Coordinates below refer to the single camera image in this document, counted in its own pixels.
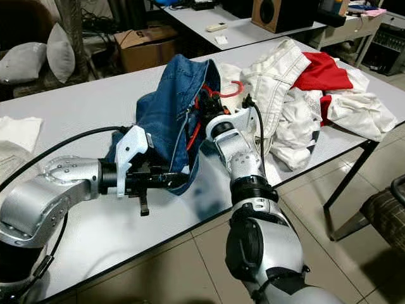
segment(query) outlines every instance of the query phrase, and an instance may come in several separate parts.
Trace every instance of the white table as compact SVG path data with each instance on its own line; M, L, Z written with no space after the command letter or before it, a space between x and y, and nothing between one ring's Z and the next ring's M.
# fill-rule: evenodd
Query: white table
M217 63L246 67L281 40L239 47L196 60L212 58ZM314 51L299 42L297 45L303 51ZM137 100L157 88L163 69L164 66L159 66L5 101L0 103L0 113L13 118L35 116L44 119L35 149L38 154L85 130L130 125ZM370 89L397 115L400 122L405 121L405 92L372 76L369 78ZM59 155L102 158L110 141L109 134L87 137L65 146L47 159ZM273 165L270 155L266 157L269 182L274 186L280 185L364 142L365 139L354 134L323 127L311 161L304 170L282 172ZM197 189L203 193L203 201L196 197ZM177 197L164 190L150 190L148 202L151 214L142 218L139 216L138 199L117 199L113 195L101 196L72 208L57 257L40 282L42 294L39 300L99 276L229 209L232 205L229 178L216 155L201 154L197 178L185 194Z
M225 11L221 6L215 6L213 9L205 9L202 11L195 11L192 8L173 10L166 7L164 11L222 51L304 32L306 30L326 27L326 25L322 23L314 22L312 27L304 27L274 34L253 24L250 18L240 19L233 16L233 14ZM209 33L205 30L207 26L220 22L225 22L228 28L213 33ZM224 35L228 40L228 44L218 44L215 41L215 37L219 35Z

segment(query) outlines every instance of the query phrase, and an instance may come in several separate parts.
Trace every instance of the clothing pile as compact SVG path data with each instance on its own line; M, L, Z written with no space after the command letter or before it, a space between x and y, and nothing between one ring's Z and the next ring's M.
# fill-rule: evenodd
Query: clothing pile
M336 124L373 141L381 141L397 120L373 94L357 69L339 68L326 53L302 53L291 39L248 68L221 64L221 93L231 80L244 83L263 116L265 152L291 170L304 168L322 125ZM224 98L233 112L242 95ZM259 127L254 134L259 138Z

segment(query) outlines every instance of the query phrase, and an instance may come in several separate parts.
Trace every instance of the speaker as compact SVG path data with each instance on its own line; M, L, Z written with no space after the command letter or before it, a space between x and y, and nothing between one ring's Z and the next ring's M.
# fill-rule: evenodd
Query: speaker
M273 33L312 26L320 0L254 0L252 22Z

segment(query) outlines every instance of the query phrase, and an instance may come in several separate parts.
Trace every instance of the blue object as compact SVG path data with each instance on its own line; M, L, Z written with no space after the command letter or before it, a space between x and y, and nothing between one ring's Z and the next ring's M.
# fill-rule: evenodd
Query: blue object
M165 6L169 6L178 2L178 0L156 0L156 2Z
M170 164L170 172L190 174L188 183L170 190L177 195L184 193L194 180L199 147L206 137L201 128L187 151L188 140L199 121L194 100L204 83L213 91L221 89L214 61L195 62L176 55L167 64L156 92L137 102L136 123L150 133L156 152ZM115 146L121 138L121 133L113 134L113 143L106 156L109 162L114 162Z
M363 11L375 11L378 8L374 6L368 6L368 5L349 5L350 8L354 8L356 10L363 10Z

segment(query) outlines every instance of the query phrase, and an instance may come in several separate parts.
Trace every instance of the cushion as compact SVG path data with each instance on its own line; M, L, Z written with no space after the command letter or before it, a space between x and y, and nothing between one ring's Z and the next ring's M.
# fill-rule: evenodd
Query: cushion
M0 83L22 84L37 79L45 57L43 43L28 42L13 47L0 60Z
M75 70L75 53L66 32L58 23L49 34L46 57L51 71L64 84Z

